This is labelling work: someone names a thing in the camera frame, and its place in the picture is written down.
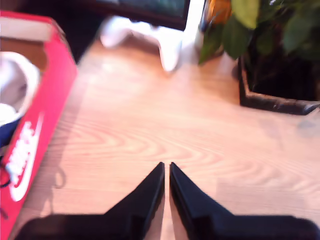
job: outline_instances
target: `orange flower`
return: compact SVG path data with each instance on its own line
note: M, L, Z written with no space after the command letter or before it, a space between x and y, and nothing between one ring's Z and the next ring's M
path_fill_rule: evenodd
M208 22L216 16L214 24L225 24L231 16L231 1L230 0L208 0Z

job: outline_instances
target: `white swoosh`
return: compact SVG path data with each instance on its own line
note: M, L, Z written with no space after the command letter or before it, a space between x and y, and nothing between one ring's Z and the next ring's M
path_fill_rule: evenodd
M36 159L37 148L39 144L39 138L40 138L43 122L44 122L44 115L40 114L38 122L36 124L34 135L32 137L30 151L29 151L30 154L24 168L24 174L23 174L21 183L17 187L15 187L13 183L9 186L11 197L15 202L20 201L27 193L31 175L32 175L32 170L33 170L35 159Z

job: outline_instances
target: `red box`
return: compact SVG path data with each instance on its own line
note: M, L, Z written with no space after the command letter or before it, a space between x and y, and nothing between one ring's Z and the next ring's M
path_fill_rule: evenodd
M18 52L36 65L42 78L28 111L21 119L3 157L20 167L18 183L1 189L0 239L7 240L37 174L47 146L77 75L64 34L48 17L0 12L1 51ZM8 173L1 169L0 180Z

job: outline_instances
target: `monitor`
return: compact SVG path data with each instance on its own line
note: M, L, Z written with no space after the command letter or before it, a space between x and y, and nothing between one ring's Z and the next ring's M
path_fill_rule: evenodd
M74 0L106 15L184 31L190 0Z

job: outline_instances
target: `wooden table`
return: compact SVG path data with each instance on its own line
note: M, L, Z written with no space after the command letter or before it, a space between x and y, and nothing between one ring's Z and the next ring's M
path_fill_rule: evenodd
M170 206L171 162L235 214L290 214L320 225L320 118L241 107L228 56L197 65L201 6L192 4L197 15L172 74L157 47L134 39L89 49L14 233L51 212L106 212L160 161L163 223L149 239L187 239Z

